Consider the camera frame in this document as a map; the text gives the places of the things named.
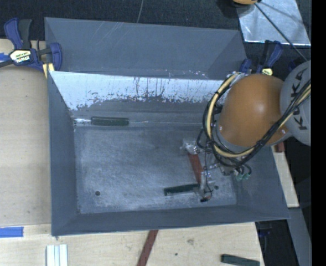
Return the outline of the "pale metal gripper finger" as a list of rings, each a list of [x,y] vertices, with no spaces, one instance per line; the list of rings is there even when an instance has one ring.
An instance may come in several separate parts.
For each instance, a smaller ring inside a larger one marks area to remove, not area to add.
[[[180,150],[189,154],[200,153],[200,147],[198,146],[196,139],[183,139]]]
[[[202,197],[212,197],[215,187],[215,180],[213,180],[209,172],[203,171],[200,178],[199,193]]]

